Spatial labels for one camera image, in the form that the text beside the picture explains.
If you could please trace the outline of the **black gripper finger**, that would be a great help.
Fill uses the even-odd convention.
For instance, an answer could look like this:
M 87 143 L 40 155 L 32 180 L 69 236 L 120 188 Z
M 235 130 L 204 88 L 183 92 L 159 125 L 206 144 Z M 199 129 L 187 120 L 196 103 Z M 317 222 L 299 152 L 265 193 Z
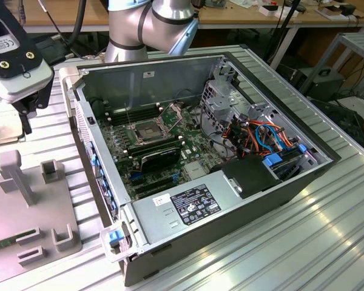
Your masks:
M 13 103 L 13 107 L 18 111 L 25 135 L 32 132 L 29 119 L 36 116 L 36 110 L 47 108 L 50 101 L 51 89 L 51 86 L 46 86 L 36 93 Z

